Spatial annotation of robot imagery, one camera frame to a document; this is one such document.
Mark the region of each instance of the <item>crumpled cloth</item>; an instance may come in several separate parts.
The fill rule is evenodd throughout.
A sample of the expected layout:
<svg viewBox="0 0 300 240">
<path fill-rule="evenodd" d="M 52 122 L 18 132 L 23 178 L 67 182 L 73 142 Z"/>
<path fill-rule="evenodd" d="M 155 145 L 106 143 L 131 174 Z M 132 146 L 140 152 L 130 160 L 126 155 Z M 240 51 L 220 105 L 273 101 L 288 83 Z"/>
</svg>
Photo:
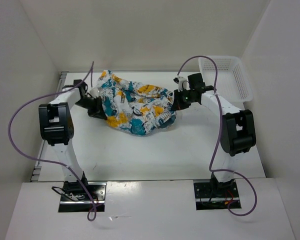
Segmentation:
<svg viewBox="0 0 300 240">
<path fill-rule="evenodd" d="M 96 87 L 110 127 L 145 136 L 176 120 L 176 112 L 170 110 L 174 94 L 165 88 L 124 80 L 110 70 L 102 72 Z"/>
</svg>

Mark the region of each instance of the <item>white platform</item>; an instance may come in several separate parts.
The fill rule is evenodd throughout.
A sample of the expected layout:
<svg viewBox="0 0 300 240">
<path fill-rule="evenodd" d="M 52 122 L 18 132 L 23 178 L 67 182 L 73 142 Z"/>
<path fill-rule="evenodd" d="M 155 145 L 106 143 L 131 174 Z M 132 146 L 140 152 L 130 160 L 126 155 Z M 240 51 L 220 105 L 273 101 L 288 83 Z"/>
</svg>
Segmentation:
<svg viewBox="0 0 300 240">
<path fill-rule="evenodd" d="M 236 217 L 227 209 L 196 210 L 193 181 L 108 182 L 105 212 L 94 222 L 86 212 L 58 213 L 61 182 L 23 183 L 6 240 L 294 240 L 274 179 L 251 179 L 258 205 Z M 237 180 L 242 209 L 253 193 Z"/>
<path fill-rule="evenodd" d="M 187 77 L 194 72 L 184 72 Z M 100 72 L 93 75 L 94 83 Z M 115 72 L 131 81 L 157 85 L 171 91 L 176 72 Z M 68 73 L 66 85 L 82 79 L 85 73 Z M 86 81 L 90 87 L 90 78 Z M 237 107 L 244 109 L 243 104 Z M 104 120 L 91 118 L 87 110 L 71 109 L 74 124 L 73 146 L 77 160 L 89 181 L 139 181 L 209 179 L 208 166 L 218 137 L 219 118 L 198 103 L 177 112 L 177 120 L 168 130 L 158 130 L 145 137 L 129 135 L 110 128 Z M 222 148 L 215 160 L 215 168 L 223 162 Z M 58 161 L 45 144 L 42 159 Z M 63 181 L 60 166 L 41 163 L 39 181 Z M 239 163 L 238 172 L 248 178 L 264 178 L 265 173 L 256 147 Z"/>
</svg>

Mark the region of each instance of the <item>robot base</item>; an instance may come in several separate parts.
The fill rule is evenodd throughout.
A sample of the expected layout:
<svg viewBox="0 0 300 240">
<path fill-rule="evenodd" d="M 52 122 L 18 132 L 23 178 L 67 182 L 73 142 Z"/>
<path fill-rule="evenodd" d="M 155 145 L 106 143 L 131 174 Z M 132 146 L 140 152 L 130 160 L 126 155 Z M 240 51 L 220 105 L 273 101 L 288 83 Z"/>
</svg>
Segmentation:
<svg viewBox="0 0 300 240">
<path fill-rule="evenodd" d="M 89 182 L 89 185 L 86 185 L 89 193 L 95 199 L 94 203 L 97 205 L 97 212 L 105 211 L 105 199 L 106 199 L 106 182 Z M 81 191 L 82 199 L 70 200 L 65 196 L 61 196 L 59 204 L 59 213 L 74 213 L 74 212 L 88 212 L 92 208 L 92 203 L 89 200 L 88 196 Z"/>
<path fill-rule="evenodd" d="M 239 193 L 235 181 L 226 188 L 215 189 L 211 179 L 193 181 L 197 210 L 226 209 L 231 201 L 231 209 L 241 209 Z"/>
</svg>

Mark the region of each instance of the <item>white wall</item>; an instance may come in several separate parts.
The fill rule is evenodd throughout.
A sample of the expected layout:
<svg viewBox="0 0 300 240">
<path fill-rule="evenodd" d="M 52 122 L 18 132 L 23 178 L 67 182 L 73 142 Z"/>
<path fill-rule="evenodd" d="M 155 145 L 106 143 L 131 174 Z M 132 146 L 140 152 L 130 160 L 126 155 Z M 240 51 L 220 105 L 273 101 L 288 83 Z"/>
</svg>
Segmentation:
<svg viewBox="0 0 300 240">
<path fill-rule="evenodd" d="M 300 240 L 300 0 L 270 2 L 242 60 L 262 163 Z"/>
<path fill-rule="evenodd" d="M 177 70 L 240 56 L 269 0 L 20 0 L 60 71 Z M 186 66 L 198 69 L 198 62 Z"/>
<path fill-rule="evenodd" d="M 8 141 L 7 126 L 22 103 L 56 90 L 58 73 L 18 0 L 0 0 L 0 240 L 5 238 L 21 183 L 34 166 Z M 38 103 L 17 117 L 13 136 L 26 153 L 40 146 Z"/>
</svg>

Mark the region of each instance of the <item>cable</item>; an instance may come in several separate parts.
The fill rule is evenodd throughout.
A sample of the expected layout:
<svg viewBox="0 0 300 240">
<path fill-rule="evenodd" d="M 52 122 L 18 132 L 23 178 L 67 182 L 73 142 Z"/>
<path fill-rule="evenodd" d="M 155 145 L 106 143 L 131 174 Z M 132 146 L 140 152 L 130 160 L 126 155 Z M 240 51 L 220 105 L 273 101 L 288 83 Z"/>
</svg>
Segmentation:
<svg viewBox="0 0 300 240">
<path fill-rule="evenodd" d="M 246 213 L 242 213 L 242 214 L 239 214 L 239 213 L 235 213 L 233 212 L 231 209 L 230 209 L 230 205 L 235 203 L 235 202 L 238 202 L 238 200 L 233 200 L 232 202 L 230 202 L 229 204 L 227 204 L 227 208 L 229 210 L 230 213 L 232 213 L 233 215 L 235 216 L 239 216 L 239 217 L 243 217 L 243 216 L 247 216 L 249 214 L 251 214 L 255 209 L 256 209 L 256 206 L 257 206 L 257 201 L 258 201 L 258 197 L 257 197 L 257 193 L 256 193 L 256 190 L 254 188 L 254 186 L 251 184 L 251 182 L 249 181 L 248 178 L 246 178 L 244 175 L 242 175 L 241 173 L 237 172 L 237 171 L 232 171 L 230 169 L 212 169 L 212 166 L 214 164 L 214 161 L 215 161 L 215 157 L 216 157 L 216 154 L 217 154 L 217 150 L 218 150 L 218 147 L 219 147 L 219 144 L 220 144 L 220 141 L 221 141 L 221 136 L 222 136 L 222 128 L 223 128 L 223 121 L 222 121 L 222 106 L 221 106 L 221 102 L 220 102 L 220 99 L 219 99 L 219 96 L 217 94 L 217 89 L 216 89 L 216 85 L 217 85 L 217 78 L 218 78 L 218 68 L 217 68 L 217 64 L 215 63 L 215 61 L 208 57 L 208 56 L 203 56 L 203 55 L 197 55 L 197 56 L 192 56 L 190 57 L 189 59 L 187 59 L 180 67 L 178 73 L 177 73 L 177 76 L 179 76 L 182 68 L 186 65 L 187 62 L 189 62 L 190 60 L 192 59 L 196 59 L 196 58 L 204 58 L 204 59 L 208 59 L 212 62 L 212 64 L 214 65 L 214 68 L 215 68 L 215 77 L 214 77 L 214 85 L 213 85 L 213 91 L 214 91 L 214 94 L 215 94 L 215 98 L 218 102 L 218 106 L 219 106 L 219 116 L 220 116 L 220 125 L 219 125 L 219 135 L 218 135 L 218 138 L 216 140 L 216 144 L 215 144 L 215 147 L 214 147 L 214 151 L 213 151 L 213 154 L 212 154 L 212 157 L 211 157 L 211 161 L 210 161 L 210 164 L 209 164 L 209 171 L 211 173 L 217 173 L 217 172 L 229 172 L 229 173 L 234 173 L 236 175 L 239 175 L 240 177 L 242 177 L 244 180 L 246 180 L 246 182 L 250 185 L 252 191 L 253 191 L 253 194 L 254 194 L 254 204 L 253 204 L 253 207 Z"/>
<path fill-rule="evenodd" d="M 95 204 L 94 202 L 94 199 L 93 197 L 91 196 L 91 194 L 89 193 L 88 189 L 86 188 L 86 186 L 83 184 L 83 182 L 81 181 L 81 179 L 79 178 L 79 176 L 66 164 L 62 163 L 62 162 L 58 162 L 58 161 L 52 161 L 52 160 L 44 160 L 44 159 L 39 159 L 39 158 L 36 158 L 36 157 L 33 157 L 33 156 L 30 156 L 30 155 L 27 155 L 26 153 L 24 153 L 23 151 L 21 151 L 17 145 L 15 144 L 13 138 L 12 138 L 12 135 L 11 135 L 11 126 L 12 126 L 12 123 L 16 117 L 16 115 L 21 111 L 21 109 L 23 109 L 25 106 L 37 101 L 37 100 L 40 100 L 40 99 L 44 99 L 44 98 L 47 98 L 47 97 L 51 97 L 51 96 L 55 96 L 55 95 L 59 95 L 59 94 L 63 94 L 63 93 L 67 93 L 67 92 L 70 92 L 72 91 L 73 89 L 77 88 L 78 86 L 80 86 L 86 79 L 87 77 L 89 76 L 89 74 L 91 74 L 91 80 L 92 80 L 92 74 L 93 74 L 93 71 L 94 71 L 94 61 L 92 62 L 92 65 L 91 65 L 91 68 L 89 70 L 89 72 L 86 74 L 86 76 L 84 77 L 84 79 L 79 82 L 77 85 L 75 85 L 74 87 L 72 87 L 71 89 L 67 90 L 67 91 L 59 91 L 59 92 L 56 92 L 56 93 L 50 93 L 50 94 L 46 94 L 46 95 L 43 95 L 43 96 L 39 96 L 39 97 L 36 97 L 26 103 L 24 103 L 22 106 L 20 106 L 15 112 L 14 114 L 12 115 L 10 121 L 9 121 L 9 124 L 8 124 L 8 137 L 9 137 L 9 141 L 11 143 L 11 145 L 13 146 L 13 148 L 22 156 L 24 156 L 25 158 L 27 159 L 30 159 L 30 160 L 33 160 L 33 161 L 40 161 L 40 162 L 44 162 L 44 163 L 51 163 L 51 164 L 58 164 L 58 165 L 61 165 L 65 168 L 67 168 L 74 176 L 75 178 L 78 180 L 78 182 L 80 183 L 81 187 L 83 188 L 83 190 L 85 191 L 85 193 L 87 194 L 87 196 L 89 197 L 90 201 L 92 202 L 92 206 L 93 208 L 89 210 L 88 214 L 87 214 L 87 219 L 88 221 L 92 222 L 96 219 L 97 217 L 97 205 Z M 90 217 L 90 213 L 93 211 L 94 215 L 93 217 L 91 218 Z"/>
<path fill-rule="evenodd" d="M 60 196 L 65 197 L 66 199 L 69 199 L 69 200 L 72 201 L 72 202 L 78 202 L 78 200 L 74 200 L 74 199 L 72 199 L 71 197 L 69 197 L 69 196 L 68 196 L 69 194 L 67 193 L 67 191 L 66 191 L 64 188 L 62 188 L 62 187 L 52 186 L 51 189 L 52 189 L 55 193 L 59 194 Z"/>
</svg>

